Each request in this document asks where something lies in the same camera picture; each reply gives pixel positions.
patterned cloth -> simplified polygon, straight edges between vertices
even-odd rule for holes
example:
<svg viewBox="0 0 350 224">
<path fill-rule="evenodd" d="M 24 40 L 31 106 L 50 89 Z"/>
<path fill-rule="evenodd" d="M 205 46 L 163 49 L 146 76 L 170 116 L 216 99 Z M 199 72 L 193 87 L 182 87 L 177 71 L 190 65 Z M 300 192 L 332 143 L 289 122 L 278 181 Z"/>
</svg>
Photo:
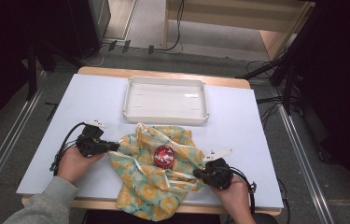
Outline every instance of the patterned cloth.
<svg viewBox="0 0 350 224">
<path fill-rule="evenodd" d="M 203 167 L 204 154 L 191 140 L 191 131 L 176 126 L 148 127 L 139 123 L 136 133 L 121 138 L 119 150 L 110 151 L 110 160 L 123 186 L 116 207 L 148 220 L 171 217 L 190 191 L 203 187 L 192 171 Z M 171 169 L 154 164 L 159 146 L 175 151 Z"/>
</svg>

red can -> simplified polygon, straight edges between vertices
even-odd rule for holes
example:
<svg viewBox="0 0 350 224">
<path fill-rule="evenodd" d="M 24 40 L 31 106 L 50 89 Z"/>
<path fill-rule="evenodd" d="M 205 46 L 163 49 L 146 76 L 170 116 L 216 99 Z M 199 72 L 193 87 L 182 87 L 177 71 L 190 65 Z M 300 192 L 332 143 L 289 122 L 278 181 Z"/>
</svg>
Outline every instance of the red can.
<svg viewBox="0 0 350 224">
<path fill-rule="evenodd" d="M 160 146 L 155 149 L 154 163 L 163 169 L 170 168 L 175 161 L 175 151 L 168 146 Z"/>
</svg>

white tabletop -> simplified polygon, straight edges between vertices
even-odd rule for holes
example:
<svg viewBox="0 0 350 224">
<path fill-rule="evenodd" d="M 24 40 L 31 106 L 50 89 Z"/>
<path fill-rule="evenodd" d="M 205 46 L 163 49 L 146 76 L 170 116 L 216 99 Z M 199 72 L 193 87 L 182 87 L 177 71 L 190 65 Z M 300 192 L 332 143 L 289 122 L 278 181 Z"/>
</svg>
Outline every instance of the white tabletop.
<svg viewBox="0 0 350 224">
<path fill-rule="evenodd" d="M 52 179 L 49 171 L 54 156 L 69 131 L 78 123 L 98 119 L 106 125 L 101 139 L 118 141 L 134 133 L 135 123 L 122 115 L 128 78 L 74 75 L 67 91 L 44 135 L 40 146 L 17 190 L 29 195 L 41 193 Z M 205 154 L 211 149 L 233 149 L 225 157 L 227 164 L 241 170 L 249 182 L 257 183 L 256 208 L 283 208 L 270 151 L 262 130 L 256 98 L 252 90 L 205 87 L 210 117 L 192 130 L 192 139 Z M 69 141 L 75 140 L 82 127 Z M 115 200 L 122 182 L 104 157 L 77 182 L 78 198 Z M 209 189 L 191 192 L 183 203 L 218 205 L 220 201 Z"/>
</svg>

person's left hand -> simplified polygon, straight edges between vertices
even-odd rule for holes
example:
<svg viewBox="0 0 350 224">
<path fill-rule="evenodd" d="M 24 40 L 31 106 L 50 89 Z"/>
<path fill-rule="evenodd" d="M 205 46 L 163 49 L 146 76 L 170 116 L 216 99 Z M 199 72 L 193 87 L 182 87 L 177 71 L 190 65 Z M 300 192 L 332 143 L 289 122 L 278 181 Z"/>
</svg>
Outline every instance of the person's left hand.
<svg viewBox="0 0 350 224">
<path fill-rule="evenodd" d="M 100 160 L 104 155 L 102 153 L 84 157 L 78 151 L 78 147 L 70 147 L 64 152 L 59 162 L 57 176 L 74 184 L 87 173 L 90 166 Z"/>
</svg>

wooden desk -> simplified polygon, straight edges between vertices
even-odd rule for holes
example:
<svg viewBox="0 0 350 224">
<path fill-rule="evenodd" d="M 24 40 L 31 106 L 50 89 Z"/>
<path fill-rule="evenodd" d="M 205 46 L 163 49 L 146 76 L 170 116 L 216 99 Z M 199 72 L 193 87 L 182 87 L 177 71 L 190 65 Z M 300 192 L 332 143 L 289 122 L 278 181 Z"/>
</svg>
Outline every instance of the wooden desk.
<svg viewBox="0 0 350 224">
<path fill-rule="evenodd" d="M 180 2 L 166 0 L 164 44 L 168 20 L 177 20 Z M 310 2 L 296 0 L 187 0 L 184 5 L 182 21 L 260 30 L 271 60 L 277 58 L 290 37 L 303 26 L 311 8 Z"/>
<path fill-rule="evenodd" d="M 164 73 L 164 72 L 152 72 L 152 71 L 139 71 L 139 70 L 125 70 L 125 69 L 111 69 L 111 68 L 94 68 L 94 67 L 82 67 L 78 71 L 83 75 L 95 75 L 105 77 L 132 77 L 132 76 L 146 76 L 146 77 L 170 77 L 170 78 L 198 78 L 207 85 L 233 87 L 241 89 L 250 89 L 249 83 L 246 80 L 224 78 L 224 77 L 205 77 L 187 74 L 176 73 Z M 26 203 L 32 195 L 23 195 L 22 203 Z M 106 209 L 106 210 L 118 210 L 115 206 L 115 200 L 96 200 L 96 199 L 80 199 L 75 198 L 72 207 L 83 209 Z M 279 215 L 281 209 L 265 209 L 257 207 L 257 212 L 267 213 L 271 215 Z M 226 211 L 221 206 L 201 206 L 195 204 L 182 204 L 177 212 L 179 213 L 205 213 L 205 214 L 225 214 Z"/>
</svg>

